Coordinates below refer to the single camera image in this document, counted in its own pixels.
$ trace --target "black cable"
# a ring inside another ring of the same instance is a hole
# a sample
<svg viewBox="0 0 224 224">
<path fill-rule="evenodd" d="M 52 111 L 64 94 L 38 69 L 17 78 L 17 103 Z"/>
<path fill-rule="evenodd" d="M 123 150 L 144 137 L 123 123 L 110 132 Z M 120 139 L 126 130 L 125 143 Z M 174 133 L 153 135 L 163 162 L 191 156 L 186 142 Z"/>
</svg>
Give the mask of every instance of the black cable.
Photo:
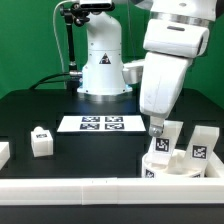
<svg viewBox="0 0 224 224">
<path fill-rule="evenodd" d="M 40 82 L 40 83 L 38 83 L 38 85 L 49 84 L 49 83 L 56 83 L 56 82 L 66 82 L 66 81 L 69 81 L 69 80 L 70 80 L 70 79 L 68 79 L 68 80 L 46 81 L 46 82 Z"/>
<path fill-rule="evenodd" d="M 132 47 L 132 52 L 133 52 L 134 60 L 136 60 L 136 50 L 135 50 L 133 33 L 132 33 L 132 21 L 131 21 L 130 0 L 127 0 L 127 10 L 128 10 L 128 29 L 129 29 L 131 47 Z"/>
<path fill-rule="evenodd" d="M 29 90 L 34 90 L 34 89 L 36 89 L 37 86 L 39 86 L 41 84 L 50 83 L 50 82 L 45 82 L 46 80 L 53 79 L 53 78 L 57 78 L 57 77 L 61 77 L 61 76 L 67 76 L 67 75 L 69 75 L 69 73 L 66 73 L 65 72 L 65 73 L 59 73 L 59 74 L 54 74 L 54 75 L 47 76 L 47 77 L 41 79 L 40 81 L 38 81 L 37 83 L 35 83 L 34 85 L 32 85 L 29 88 Z"/>
</svg>

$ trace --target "printed marker sheet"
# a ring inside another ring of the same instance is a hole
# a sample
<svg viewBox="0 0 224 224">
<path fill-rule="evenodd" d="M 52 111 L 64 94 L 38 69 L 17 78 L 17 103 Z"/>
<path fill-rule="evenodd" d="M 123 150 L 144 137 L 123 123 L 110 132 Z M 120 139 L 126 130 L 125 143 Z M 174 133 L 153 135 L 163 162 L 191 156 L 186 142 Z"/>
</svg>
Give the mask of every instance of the printed marker sheet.
<svg viewBox="0 0 224 224">
<path fill-rule="evenodd" d="M 140 115 L 64 116 L 57 132 L 145 131 Z"/>
</svg>

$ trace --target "black and white pattern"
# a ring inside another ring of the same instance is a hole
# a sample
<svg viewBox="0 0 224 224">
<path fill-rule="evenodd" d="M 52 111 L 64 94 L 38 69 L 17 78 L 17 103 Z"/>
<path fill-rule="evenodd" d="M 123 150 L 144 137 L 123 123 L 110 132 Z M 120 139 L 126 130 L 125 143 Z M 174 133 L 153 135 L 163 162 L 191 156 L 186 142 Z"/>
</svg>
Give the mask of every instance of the black and white pattern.
<svg viewBox="0 0 224 224">
<path fill-rule="evenodd" d="M 193 145 L 192 157 L 198 158 L 198 159 L 206 159 L 207 158 L 207 147 Z"/>
<path fill-rule="evenodd" d="M 82 122 L 100 122 L 100 117 L 82 117 Z"/>
<path fill-rule="evenodd" d="M 105 124 L 105 130 L 124 130 L 123 123 L 108 123 Z"/>
<path fill-rule="evenodd" d="M 150 170 L 145 170 L 145 177 L 146 178 L 155 178 L 155 173 Z"/>
<path fill-rule="evenodd" d="M 99 130 L 100 124 L 81 124 L 80 130 Z"/>
<path fill-rule="evenodd" d="M 123 122 L 123 117 L 105 117 L 105 122 Z"/>
<path fill-rule="evenodd" d="M 105 53 L 100 60 L 100 64 L 109 65 L 111 64 L 110 59 L 108 58 L 107 54 Z"/>
<path fill-rule="evenodd" d="M 156 138 L 156 151 L 169 152 L 169 139 Z"/>
<path fill-rule="evenodd" d="M 47 138 L 47 134 L 38 134 L 37 138 Z"/>
<path fill-rule="evenodd" d="M 193 178 L 200 178 L 201 177 L 201 174 L 197 174 L 195 176 L 193 176 Z"/>
</svg>

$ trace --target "white cube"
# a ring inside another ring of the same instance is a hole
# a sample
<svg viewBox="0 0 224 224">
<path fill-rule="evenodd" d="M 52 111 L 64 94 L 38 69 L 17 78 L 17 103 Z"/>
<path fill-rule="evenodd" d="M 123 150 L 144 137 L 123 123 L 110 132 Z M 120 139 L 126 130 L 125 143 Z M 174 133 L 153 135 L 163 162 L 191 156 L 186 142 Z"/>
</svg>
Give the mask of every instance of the white cube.
<svg viewBox="0 0 224 224">
<path fill-rule="evenodd" d="M 31 132 L 31 146 L 34 157 L 53 155 L 53 139 L 49 130 L 35 128 Z"/>
</svg>

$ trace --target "green backdrop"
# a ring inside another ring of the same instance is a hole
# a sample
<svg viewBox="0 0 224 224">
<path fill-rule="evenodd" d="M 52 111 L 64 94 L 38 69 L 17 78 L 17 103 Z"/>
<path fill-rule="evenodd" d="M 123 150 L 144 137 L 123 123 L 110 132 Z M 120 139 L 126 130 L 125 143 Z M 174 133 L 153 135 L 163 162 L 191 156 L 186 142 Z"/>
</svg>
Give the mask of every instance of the green backdrop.
<svg viewBox="0 0 224 224">
<path fill-rule="evenodd" d="M 53 33 L 53 10 L 58 0 L 1 0 L 0 13 L 0 98 L 10 91 L 27 89 L 43 77 L 61 72 Z M 149 12 L 131 5 L 132 39 L 135 58 L 144 58 L 143 38 Z M 123 62 L 134 59 L 128 29 L 127 6 L 118 5 L 110 13 L 123 29 Z M 65 60 L 67 39 L 63 18 L 58 14 L 57 29 Z M 74 27 L 75 51 L 79 68 L 87 59 L 85 27 Z M 224 108 L 224 15 L 217 19 L 206 54 L 188 70 L 184 86 L 199 90 Z M 48 84 L 41 88 L 63 88 Z"/>
</svg>

